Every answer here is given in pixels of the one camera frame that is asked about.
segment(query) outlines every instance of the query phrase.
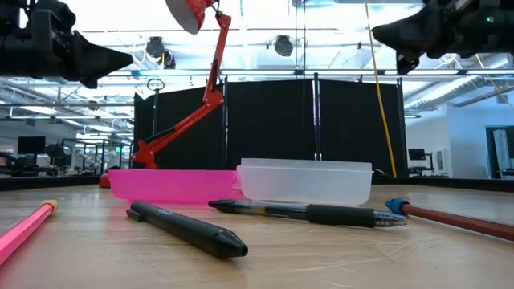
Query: lamp shade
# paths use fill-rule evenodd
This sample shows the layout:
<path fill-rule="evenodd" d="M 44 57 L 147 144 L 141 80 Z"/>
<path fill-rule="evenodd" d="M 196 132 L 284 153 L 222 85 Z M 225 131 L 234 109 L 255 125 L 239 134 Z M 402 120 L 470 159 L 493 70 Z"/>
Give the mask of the lamp shade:
<path fill-rule="evenodd" d="M 166 0 L 169 12 L 187 32 L 197 34 L 202 28 L 206 8 L 212 0 Z"/>

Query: black curtain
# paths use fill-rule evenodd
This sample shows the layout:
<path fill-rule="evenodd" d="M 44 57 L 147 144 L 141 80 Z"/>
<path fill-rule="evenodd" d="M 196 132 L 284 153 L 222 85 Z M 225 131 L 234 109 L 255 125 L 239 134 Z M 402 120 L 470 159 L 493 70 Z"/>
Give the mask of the black curtain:
<path fill-rule="evenodd" d="M 202 106 L 202 98 L 205 88 L 194 88 L 179 92 L 167 92 L 159 95 L 157 110 L 157 132 L 172 128 L 188 115 Z M 153 106 L 153 97 L 144 100 L 145 108 Z M 136 114 L 142 104 L 136 103 Z M 136 130 L 134 140 L 147 138 L 152 135 L 153 113 L 137 117 L 137 124 L 148 130 L 148 133 Z M 202 118 L 194 126 L 183 132 L 177 139 L 170 142 L 165 148 L 156 154 L 156 163 L 160 169 L 224 169 L 224 143 L 225 129 L 223 125 L 223 106 L 216 108 L 210 114 Z"/>
<path fill-rule="evenodd" d="M 139 150 L 138 140 L 145 140 L 152 136 L 154 97 L 150 96 L 148 99 L 143 100 L 137 93 L 134 96 L 134 152 Z M 142 164 L 133 163 L 134 169 L 143 169 L 144 167 Z"/>
<path fill-rule="evenodd" d="M 405 120 L 396 85 L 381 84 L 397 175 L 406 177 Z M 320 151 L 324 161 L 373 163 L 393 175 L 374 83 L 320 80 Z"/>
<path fill-rule="evenodd" d="M 228 83 L 227 168 L 241 158 L 313 160 L 311 80 Z"/>

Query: blue pen cap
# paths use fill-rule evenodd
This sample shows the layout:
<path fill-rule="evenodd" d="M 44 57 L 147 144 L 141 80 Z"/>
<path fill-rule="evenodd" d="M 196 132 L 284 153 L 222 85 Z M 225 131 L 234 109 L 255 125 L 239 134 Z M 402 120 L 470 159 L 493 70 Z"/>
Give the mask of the blue pen cap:
<path fill-rule="evenodd" d="M 397 198 L 397 199 L 390 199 L 388 201 L 385 202 L 385 206 L 393 213 L 395 214 L 400 214 L 400 215 L 404 215 L 405 214 L 402 212 L 402 205 L 404 204 L 407 204 L 409 205 L 410 203 L 404 199 L 400 199 L 400 198 Z"/>

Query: pen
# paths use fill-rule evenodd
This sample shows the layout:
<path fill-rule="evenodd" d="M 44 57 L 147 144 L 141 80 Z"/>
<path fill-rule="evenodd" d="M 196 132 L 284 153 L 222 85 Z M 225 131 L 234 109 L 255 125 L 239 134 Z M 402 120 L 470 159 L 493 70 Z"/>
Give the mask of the pen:
<path fill-rule="evenodd" d="M 138 222 L 149 222 L 218 258 L 243 257 L 248 254 L 247 245 L 231 230 L 157 206 L 137 201 L 127 210 L 127 216 Z"/>
<path fill-rule="evenodd" d="M 231 199 L 209 201 L 209 206 L 224 213 L 291 218 L 325 225 L 346 225 L 374 228 L 402 226 L 407 223 L 406 217 L 402 215 L 368 208 L 313 204 L 286 204 Z"/>

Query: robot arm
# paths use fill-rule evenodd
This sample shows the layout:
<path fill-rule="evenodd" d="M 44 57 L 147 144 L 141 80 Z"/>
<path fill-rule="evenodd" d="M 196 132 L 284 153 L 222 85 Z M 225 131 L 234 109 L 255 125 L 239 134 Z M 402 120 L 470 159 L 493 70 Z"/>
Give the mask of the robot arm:
<path fill-rule="evenodd" d="M 29 18 L 19 27 L 23 9 Z M 131 55 L 71 31 L 75 15 L 58 0 L 0 0 L 0 76 L 59 76 L 96 88 L 99 78 L 133 63 Z"/>
<path fill-rule="evenodd" d="M 419 65 L 426 53 L 469 58 L 476 53 L 514 52 L 514 1 L 424 0 L 415 15 L 373 28 L 376 40 L 397 52 L 398 74 Z"/>

